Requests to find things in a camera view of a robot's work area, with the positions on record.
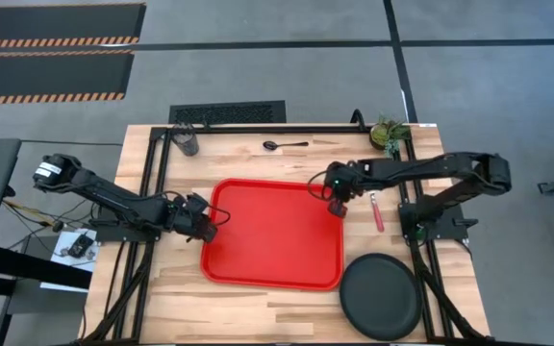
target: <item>black grate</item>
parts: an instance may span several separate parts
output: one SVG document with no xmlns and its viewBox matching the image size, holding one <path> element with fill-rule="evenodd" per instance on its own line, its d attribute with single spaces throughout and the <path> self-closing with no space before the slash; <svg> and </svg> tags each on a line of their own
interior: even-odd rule
<svg viewBox="0 0 554 346">
<path fill-rule="evenodd" d="M 286 101 L 235 102 L 170 106 L 170 124 L 264 124 L 285 123 Z"/>
</svg>

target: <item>black floor mat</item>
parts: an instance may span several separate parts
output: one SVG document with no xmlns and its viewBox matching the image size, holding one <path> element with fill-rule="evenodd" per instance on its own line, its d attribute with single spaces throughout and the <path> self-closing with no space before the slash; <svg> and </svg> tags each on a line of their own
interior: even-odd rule
<svg viewBox="0 0 554 346">
<path fill-rule="evenodd" d="M 127 50 L 0 54 L 0 104 L 120 100 L 133 60 Z"/>
<path fill-rule="evenodd" d="M 285 123 L 286 101 L 234 102 L 170 106 L 170 124 L 263 124 Z"/>
<path fill-rule="evenodd" d="M 0 7 L 0 47 L 135 43 L 144 4 Z"/>
</svg>

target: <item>pen holder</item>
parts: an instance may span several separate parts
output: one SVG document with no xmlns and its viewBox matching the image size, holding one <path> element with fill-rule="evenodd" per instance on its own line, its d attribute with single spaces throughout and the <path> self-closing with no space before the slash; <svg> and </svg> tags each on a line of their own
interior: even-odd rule
<svg viewBox="0 0 554 346">
<path fill-rule="evenodd" d="M 198 138 L 193 126 L 189 123 L 177 122 L 172 126 L 172 141 L 181 149 L 185 156 L 194 156 L 200 149 Z"/>
</svg>

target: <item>red tray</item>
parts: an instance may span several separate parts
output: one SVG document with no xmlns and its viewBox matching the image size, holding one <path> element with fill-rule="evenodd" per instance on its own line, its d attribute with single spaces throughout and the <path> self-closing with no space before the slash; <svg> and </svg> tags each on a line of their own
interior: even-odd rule
<svg viewBox="0 0 554 346">
<path fill-rule="evenodd" d="M 316 194 L 321 185 L 313 185 Z M 306 184 L 227 179 L 211 204 L 232 214 L 202 248 L 204 274 L 218 283 L 329 290 L 343 272 L 343 220 Z M 223 213 L 213 210 L 218 223 Z"/>
</svg>

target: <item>white label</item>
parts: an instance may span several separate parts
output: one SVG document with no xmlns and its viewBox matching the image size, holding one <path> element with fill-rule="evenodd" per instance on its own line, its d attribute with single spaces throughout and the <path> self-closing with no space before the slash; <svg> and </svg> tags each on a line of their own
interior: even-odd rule
<svg viewBox="0 0 554 346">
<path fill-rule="evenodd" d="M 39 165 L 40 168 L 44 168 L 44 169 L 47 169 L 55 174 L 59 174 L 62 172 L 62 170 L 58 167 L 58 166 L 54 166 L 50 163 L 46 163 L 46 162 L 42 162 L 40 165 Z"/>
<path fill-rule="evenodd" d="M 50 172 L 47 171 L 46 169 L 38 168 L 38 169 L 36 170 L 36 174 L 43 175 L 43 176 L 46 177 L 46 178 L 50 177 Z"/>
</svg>

